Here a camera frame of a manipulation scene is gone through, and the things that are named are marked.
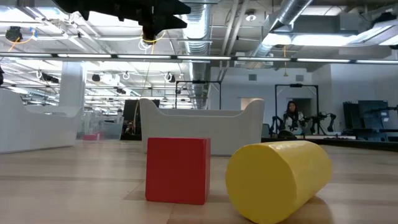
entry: red cube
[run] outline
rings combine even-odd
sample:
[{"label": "red cube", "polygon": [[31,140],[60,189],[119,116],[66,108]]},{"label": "red cube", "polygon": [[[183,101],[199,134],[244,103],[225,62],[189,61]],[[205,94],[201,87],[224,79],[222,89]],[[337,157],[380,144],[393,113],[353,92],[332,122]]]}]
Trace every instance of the red cube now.
[{"label": "red cube", "polygon": [[203,205],[209,188],[210,139],[148,139],[148,201]]}]

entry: white column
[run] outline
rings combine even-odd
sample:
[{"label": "white column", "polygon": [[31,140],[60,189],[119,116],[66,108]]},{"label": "white column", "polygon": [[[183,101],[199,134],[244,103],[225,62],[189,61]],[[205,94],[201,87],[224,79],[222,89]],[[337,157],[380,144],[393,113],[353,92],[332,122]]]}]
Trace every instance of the white column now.
[{"label": "white column", "polygon": [[81,62],[62,64],[59,106],[84,108],[87,71]]}]

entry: yellow cylinder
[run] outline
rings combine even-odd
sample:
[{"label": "yellow cylinder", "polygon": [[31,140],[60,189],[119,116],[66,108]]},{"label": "yellow cylinder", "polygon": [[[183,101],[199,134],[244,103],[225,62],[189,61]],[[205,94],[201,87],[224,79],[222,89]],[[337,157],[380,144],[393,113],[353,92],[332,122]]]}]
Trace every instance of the yellow cylinder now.
[{"label": "yellow cylinder", "polygon": [[232,155],[226,187],[233,206],[260,224],[281,222],[322,189],[331,178],[331,160],[307,141],[244,146]]}]

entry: long dark hair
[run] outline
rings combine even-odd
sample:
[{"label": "long dark hair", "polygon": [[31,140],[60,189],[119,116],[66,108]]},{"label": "long dark hair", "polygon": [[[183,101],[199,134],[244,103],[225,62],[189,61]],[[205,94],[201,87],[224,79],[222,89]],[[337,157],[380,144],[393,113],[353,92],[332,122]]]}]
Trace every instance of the long dark hair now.
[{"label": "long dark hair", "polygon": [[[296,109],[294,110],[294,112],[291,112],[291,111],[289,110],[289,106],[290,106],[291,103],[293,103],[294,106],[296,107]],[[294,101],[289,101],[289,102],[287,103],[286,114],[287,114],[287,116],[289,116],[290,118],[292,118],[292,120],[294,120],[294,121],[299,119],[299,109],[297,108],[297,104],[296,104]]]}]

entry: floor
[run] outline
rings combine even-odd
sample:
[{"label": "floor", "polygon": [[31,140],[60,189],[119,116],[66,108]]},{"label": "floor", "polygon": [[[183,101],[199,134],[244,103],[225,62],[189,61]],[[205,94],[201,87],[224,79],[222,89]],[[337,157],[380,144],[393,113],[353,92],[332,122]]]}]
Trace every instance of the floor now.
[{"label": "floor", "polygon": [[[333,180],[283,223],[398,223],[398,153],[324,146]],[[228,158],[211,160],[203,206],[146,202],[146,155],[139,142],[0,155],[1,224],[250,223],[224,186]]]}]

